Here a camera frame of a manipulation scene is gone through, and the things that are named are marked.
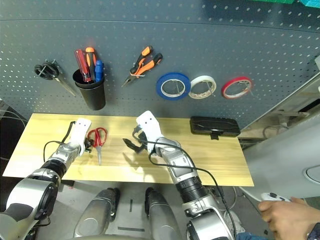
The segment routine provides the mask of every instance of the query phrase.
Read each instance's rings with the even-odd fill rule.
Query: pen holder
[[[85,83],[78,69],[72,75],[75,85],[80,89],[86,105],[92,110],[100,110],[106,105],[105,77],[101,81]]]

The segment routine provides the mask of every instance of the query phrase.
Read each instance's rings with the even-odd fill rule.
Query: gray pegboard
[[[320,12],[300,3],[2,0],[0,6],[0,97],[26,118],[32,112],[138,116],[149,109],[157,117],[234,118],[243,128],[317,72]],[[86,107],[72,81],[73,51],[89,45],[106,66],[107,103],[99,111]],[[146,45],[163,61],[121,88]],[[35,77],[34,65],[45,58],[57,60],[77,97]],[[155,84],[167,72],[210,75],[215,96],[164,100]],[[224,99],[221,87],[240,75],[254,81],[253,95]]]

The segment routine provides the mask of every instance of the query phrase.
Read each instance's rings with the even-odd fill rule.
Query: jeans
[[[236,235],[236,240],[268,240],[263,236],[256,236],[250,232],[241,232]]]

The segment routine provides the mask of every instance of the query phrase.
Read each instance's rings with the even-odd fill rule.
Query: wooden tabletop
[[[118,182],[172,183],[165,167],[152,165],[144,150],[136,154],[129,149],[122,138],[138,143],[131,134],[137,125],[136,117],[95,116],[66,114],[32,114],[3,173],[7,177],[24,178],[43,164],[45,143],[61,141],[69,123],[78,118],[92,121],[90,129],[104,127],[108,130],[102,147],[102,163],[98,164],[97,151],[85,152],[77,157],[63,177],[65,180],[92,180]],[[187,118],[157,118],[162,134],[178,141],[192,157],[198,168],[210,171],[222,186],[253,186],[253,181],[236,137],[220,137],[210,140],[209,135],[194,135],[190,132]],[[49,143],[45,151],[48,157],[57,149],[56,143]],[[214,185],[207,173],[199,172],[204,185]]]

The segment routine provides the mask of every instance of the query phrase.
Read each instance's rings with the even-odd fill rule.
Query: orange-handled pliers
[[[130,69],[130,75],[126,78],[124,83],[121,87],[124,85],[130,83],[132,80],[138,79],[142,76],[142,74],[150,69],[152,69],[155,65],[157,65],[161,59],[163,58],[161,53],[158,53],[154,56],[154,58],[149,61],[148,63],[145,63],[146,57],[150,55],[153,51],[152,46],[147,46],[143,51],[141,52],[140,56],[138,57],[136,63],[134,64],[133,68]]]

